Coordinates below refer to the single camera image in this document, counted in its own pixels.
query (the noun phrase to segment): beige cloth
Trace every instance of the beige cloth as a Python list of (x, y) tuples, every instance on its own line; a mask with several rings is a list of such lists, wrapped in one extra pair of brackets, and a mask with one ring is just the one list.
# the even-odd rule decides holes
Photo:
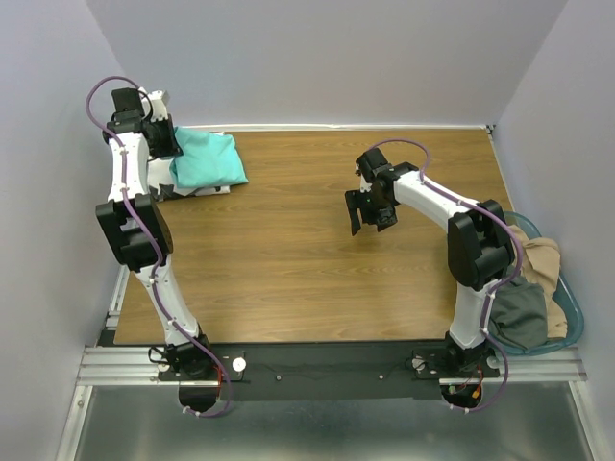
[(551, 238), (529, 240), (526, 233), (517, 226), (510, 226), (510, 229), (521, 241), (524, 250), (521, 275), (530, 283), (538, 283), (545, 292), (547, 336), (565, 338), (568, 332), (566, 314), (553, 300), (559, 279), (559, 246)]

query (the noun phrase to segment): gray wall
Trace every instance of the gray wall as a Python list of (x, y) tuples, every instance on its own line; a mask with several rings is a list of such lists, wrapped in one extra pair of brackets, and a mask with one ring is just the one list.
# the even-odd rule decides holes
[(182, 124), (484, 124), (566, 0), (87, 0)]
[(597, 411), (615, 434), (615, 3), (570, 0), (496, 128), (512, 199), (561, 245), (586, 317)]
[(80, 0), (4, 2), (0, 24), (0, 458), (44, 461), (116, 274), (94, 217), (110, 156), (84, 99), (121, 69)]

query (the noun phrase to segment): folded cloth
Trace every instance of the folded cloth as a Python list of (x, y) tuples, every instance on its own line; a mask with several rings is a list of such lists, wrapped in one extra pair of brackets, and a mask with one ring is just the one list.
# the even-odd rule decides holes
[(553, 299), (559, 279), (559, 247), (551, 238), (539, 237), (529, 240), (517, 226), (510, 226), (510, 229), (519, 238), (524, 250), (521, 275), (528, 282), (538, 283), (543, 288), (549, 325), (548, 337), (565, 338), (568, 332), (566, 314)]
[(172, 158), (151, 159), (147, 163), (147, 185), (149, 192), (158, 202), (181, 199), (183, 197), (200, 197), (203, 195), (228, 194), (231, 188), (227, 185), (218, 187), (185, 187), (179, 188), (173, 183), (169, 166)]
[[(512, 271), (509, 267), (506, 274)], [(503, 285), (491, 307), (489, 332), (501, 342), (525, 350), (545, 344), (547, 307), (542, 286), (523, 276)]]
[(173, 158), (171, 176), (179, 188), (216, 187), (248, 182), (230, 134), (177, 127), (175, 137), (184, 151)]

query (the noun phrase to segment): white round button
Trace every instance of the white round button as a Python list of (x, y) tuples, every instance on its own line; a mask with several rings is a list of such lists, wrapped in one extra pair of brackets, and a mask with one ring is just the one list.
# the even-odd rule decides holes
[(243, 357), (238, 357), (233, 361), (233, 369), (240, 373), (246, 369), (246, 360)]

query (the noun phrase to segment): gray floor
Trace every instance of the gray floor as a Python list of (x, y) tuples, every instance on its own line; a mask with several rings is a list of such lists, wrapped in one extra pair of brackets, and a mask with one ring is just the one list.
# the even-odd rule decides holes
[(339, 400), (241, 402), (227, 417), (196, 420), (176, 393), (95, 390), (77, 459), (592, 459), (566, 383), (511, 384), (495, 406), (467, 416), (433, 400)]

